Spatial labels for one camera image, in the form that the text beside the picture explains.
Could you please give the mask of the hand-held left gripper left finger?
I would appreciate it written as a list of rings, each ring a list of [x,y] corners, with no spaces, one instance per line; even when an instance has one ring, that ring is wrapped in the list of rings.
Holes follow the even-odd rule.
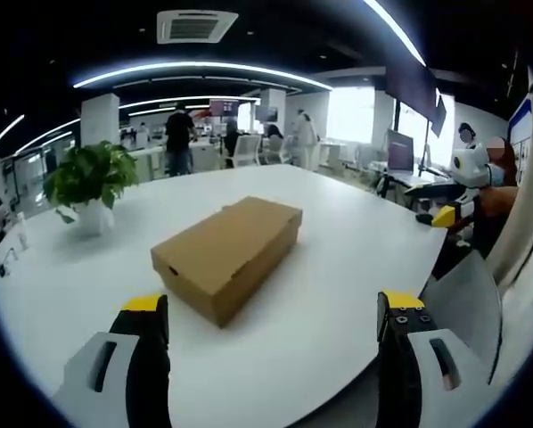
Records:
[[[64,366],[53,395],[75,427],[169,427],[168,296],[130,300]]]

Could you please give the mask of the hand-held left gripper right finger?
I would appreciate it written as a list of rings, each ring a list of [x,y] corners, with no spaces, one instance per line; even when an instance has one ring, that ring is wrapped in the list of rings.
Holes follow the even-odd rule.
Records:
[[[494,401],[483,365],[411,294],[378,293],[378,427],[475,427]]]

